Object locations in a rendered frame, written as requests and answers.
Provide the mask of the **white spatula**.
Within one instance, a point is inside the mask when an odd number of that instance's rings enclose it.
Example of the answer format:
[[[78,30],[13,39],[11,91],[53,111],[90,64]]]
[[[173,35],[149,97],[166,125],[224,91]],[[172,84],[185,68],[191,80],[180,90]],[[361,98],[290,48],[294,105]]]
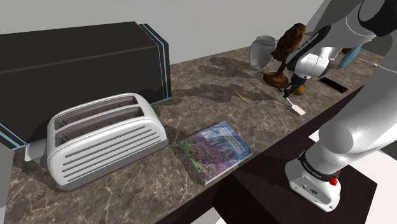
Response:
[[[295,112],[297,112],[299,115],[304,115],[304,114],[306,114],[306,112],[301,108],[301,107],[299,107],[299,106],[297,106],[296,104],[293,104],[292,102],[291,102],[291,100],[287,97],[286,98],[286,100],[291,104],[291,108],[295,111]]]

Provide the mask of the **black flat rectangular phone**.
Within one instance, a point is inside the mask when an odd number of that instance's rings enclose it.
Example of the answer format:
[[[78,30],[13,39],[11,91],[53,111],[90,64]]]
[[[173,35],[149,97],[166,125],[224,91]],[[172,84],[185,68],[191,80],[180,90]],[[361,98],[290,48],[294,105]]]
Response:
[[[344,93],[348,90],[348,88],[344,87],[343,85],[337,83],[336,81],[333,81],[327,77],[322,77],[319,79],[320,82],[324,83],[325,85],[329,86],[332,89],[335,89],[336,91],[340,93]]]

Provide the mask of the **brown bird sculpture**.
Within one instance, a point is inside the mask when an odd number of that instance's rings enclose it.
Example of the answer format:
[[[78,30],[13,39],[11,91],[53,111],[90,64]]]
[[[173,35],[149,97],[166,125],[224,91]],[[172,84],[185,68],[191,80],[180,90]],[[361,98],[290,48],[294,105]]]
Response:
[[[288,86],[288,78],[283,73],[286,68],[286,59],[298,48],[305,30],[306,26],[304,24],[294,24],[278,40],[276,49],[270,54],[273,59],[281,62],[281,65],[274,74],[263,77],[265,83],[276,88],[285,88]]]

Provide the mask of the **grey glass vase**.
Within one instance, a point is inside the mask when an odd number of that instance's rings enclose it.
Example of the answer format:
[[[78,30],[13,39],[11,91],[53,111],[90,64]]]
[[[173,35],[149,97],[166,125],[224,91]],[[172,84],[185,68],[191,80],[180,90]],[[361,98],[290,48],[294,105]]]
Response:
[[[255,70],[263,69],[272,59],[271,53],[276,49],[276,41],[272,36],[258,36],[251,44],[249,63]]]

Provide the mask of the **silver cutlery piece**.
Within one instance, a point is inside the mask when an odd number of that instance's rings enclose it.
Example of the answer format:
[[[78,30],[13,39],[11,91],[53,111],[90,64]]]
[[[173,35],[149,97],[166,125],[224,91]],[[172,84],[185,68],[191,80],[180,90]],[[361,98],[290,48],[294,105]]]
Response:
[[[360,62],[363,62],[365,64],[368,64],[369,66],[372,66],[372,67],[378,67],[379,66],[378,64],[376,64],[374,62],[371,62],[371,61],[368,61],[368,60],[364,60],[364,59],[360,59],[360,58],[357,58],[357,60],[360,61]]]

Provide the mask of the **book with flower cover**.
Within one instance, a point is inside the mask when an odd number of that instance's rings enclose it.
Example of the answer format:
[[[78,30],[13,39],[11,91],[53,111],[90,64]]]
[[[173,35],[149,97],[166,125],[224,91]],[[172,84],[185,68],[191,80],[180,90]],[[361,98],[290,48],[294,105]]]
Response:
[[[179,145],[203,185],[208,185],[253,154],[226,121],[182,140]]]

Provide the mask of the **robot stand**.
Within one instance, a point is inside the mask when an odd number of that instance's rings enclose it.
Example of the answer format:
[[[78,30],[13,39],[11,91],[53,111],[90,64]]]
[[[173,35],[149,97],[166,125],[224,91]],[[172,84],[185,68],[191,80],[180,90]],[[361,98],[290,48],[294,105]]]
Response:
[[[222,179],[212,204],[227,224],[365,224],[374,181],[342,169],[340,202],[327,213],[290,188],[286,163],[259,154]]]

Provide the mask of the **white two-slot toaster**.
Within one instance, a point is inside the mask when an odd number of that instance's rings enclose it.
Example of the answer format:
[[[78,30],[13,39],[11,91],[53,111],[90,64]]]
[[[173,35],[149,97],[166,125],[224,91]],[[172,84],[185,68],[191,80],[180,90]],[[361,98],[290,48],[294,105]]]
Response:
[[[133,93],[61,111],[46,132],[46,138],[26,146],[25,161],[48,169],[62,191],[101,178],[169,143],[151,105]]]

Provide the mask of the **large black box appliance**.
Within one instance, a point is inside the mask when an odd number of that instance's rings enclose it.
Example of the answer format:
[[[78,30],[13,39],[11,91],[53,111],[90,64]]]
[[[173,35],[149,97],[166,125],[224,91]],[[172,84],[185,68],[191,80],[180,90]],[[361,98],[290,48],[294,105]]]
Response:
[[[124,93],[172,96],[169,46],[148,24],[0,34],[0,144],[11,150],[45,138],[57,113]]]

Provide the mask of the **blue handled tool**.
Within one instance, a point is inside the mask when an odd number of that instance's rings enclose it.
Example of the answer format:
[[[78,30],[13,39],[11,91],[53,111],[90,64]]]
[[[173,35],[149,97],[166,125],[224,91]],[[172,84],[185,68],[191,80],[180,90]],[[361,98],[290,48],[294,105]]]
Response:
[[[360,50],[361,46],[357,46],[354,48],[343,48],[341,52],[344,53],[344,57],[341,59],[337,67],[339,69],[346,67],[355,58]]]

